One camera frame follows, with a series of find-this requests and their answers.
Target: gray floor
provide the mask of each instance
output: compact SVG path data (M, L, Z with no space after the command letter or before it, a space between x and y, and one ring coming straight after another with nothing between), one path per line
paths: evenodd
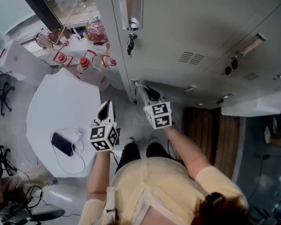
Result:
M11 149L9 159L11 163L21 170L29 171L37 166L42 166L33 152L26 138L26 115L36 87L18 81L10 76L1 77L1 85L8 80L15 86L15 91L9 94L9 102L12 112L5 111L5 116L0 116L0 145ZM120 132L120 145L115 147L114 152L120 159L121 151L125 146L125 140L133 136L138 141L139 147L145 148L150 137L158 137L165 146L166 137L161 130L153 130L147 122L140 101L137 105L129 102L125 91L115 90L109 87L100 94L101 101L112 100L115 104L118 127ZM172 104L173 120L178 127L181 126L182 109ZM116 170L115 161L111 160L112 178ZM45 187L43 199L46 203L59 206L66 210L66 215L81 214L86 202L86 184L88 178L58 178L58 185ZM77 224L78 216L61 217L42 224Z
M261 159L265 154L281 155L281 148L264 142L264 130L269 117L246 119L244 149L242 162L237 179L249 205L272 210L281 195L281 157L270 157L262 161L262 171L259 180Z

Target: red cap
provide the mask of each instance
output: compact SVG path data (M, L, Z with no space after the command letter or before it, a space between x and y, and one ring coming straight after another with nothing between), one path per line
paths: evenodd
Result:
M66 58L66 56L61 54L61 55L58 56L58 61L62 62L62 61L65 60L65 58Z
M79 62L81 65L85 66L85 65L88 65L89 60L86 57L82 57L79 59Z

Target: charging cable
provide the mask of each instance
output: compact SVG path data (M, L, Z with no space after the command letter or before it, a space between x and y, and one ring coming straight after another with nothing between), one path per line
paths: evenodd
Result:
M66 171L66 170L61 166L61 164L60 164L60 162L59 162L59 159L58 159L58 155L57 155L56 150L55 150L55 147L52 145L52 136L53 136L53 134L56 133L56 132L67 131L67 130L73 131L73 132L74 132L75 134L77 134L78 137L79 137L78 139L76 139L76 141L72 141L71 148L72 148L73 154L76 154L76 155L79 156L80 159L82 160L82 162L83 162L83 169L82 169L81 171L75 172L75 173L68 172L68 171ZM55 157L56 157L56 159L57 159L57 162L58 162L58 164L59 164L61 170L64 171L65 173L67 173L67 174L70 174L70 175L77 175L77 174L80 174L81 172L83 172L83 171L85 170L85 167L86 167L86 166L85 166L85 161L84 161L83 157L81 156L82 153L83 153L83 151L84 151L84 143L83 143L83 140L82 140L82 136L81 136L81 135L82 135L82 130L81 130L81 129L77 129L77 128L73 128L73 127L58 129L58 130L54 131L53 133L51 133L51 135L50 135L51 146L52 146L53 151L54 151L54 153L55 153ZM81 143L82 143L82 150L76 149L76 146L75 146L75 149L74 149L74 147L73 147L73 145L76 145L79 141L81 141Z

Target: white cabinet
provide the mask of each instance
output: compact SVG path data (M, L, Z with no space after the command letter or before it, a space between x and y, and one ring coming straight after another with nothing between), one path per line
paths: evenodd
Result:
M130 80L141 79L180 87L163 86L170 99L206 108L217 107L227 93L237 97L250 88L247 81L221 73L230 51L281 7L281 0L144 0L143 29L134 31L138 38L130 57L131 31L123 29L119 0L96 1L130 98ZM197 89L182 93L189 85Z

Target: white table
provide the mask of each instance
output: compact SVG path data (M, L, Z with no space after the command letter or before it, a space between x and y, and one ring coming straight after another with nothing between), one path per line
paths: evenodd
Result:
M37 157L53 176L85 177L89 175L96 150L88 141L88 131L93 115L100 104L99 89L82 82L65 68L57 74L46 75L41 82L27 113L26 137ZM54 153L50 135L63 128L83 130L84 151L81 156L86 166L83 172L80 172L83 169L83 161L78 155L68 157L57 148L55 148L57 155ZM73 141L72 130L64 130L60 133ZM82 141L75 145L78 150L82 150Z

